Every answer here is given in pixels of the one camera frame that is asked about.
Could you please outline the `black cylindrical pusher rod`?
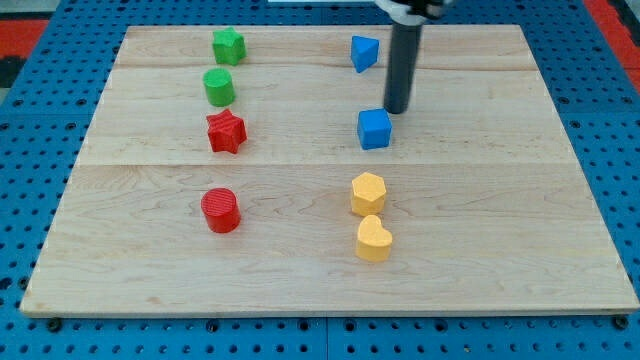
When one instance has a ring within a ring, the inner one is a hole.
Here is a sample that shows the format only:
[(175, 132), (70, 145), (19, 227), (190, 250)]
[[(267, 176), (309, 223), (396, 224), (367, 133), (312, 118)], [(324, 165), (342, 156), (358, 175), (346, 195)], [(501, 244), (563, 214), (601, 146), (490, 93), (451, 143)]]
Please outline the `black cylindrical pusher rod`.
[(421, 25), (392, 24), (384, 91), (388, 113), (402, 114), (408, 109), (421, 34)]

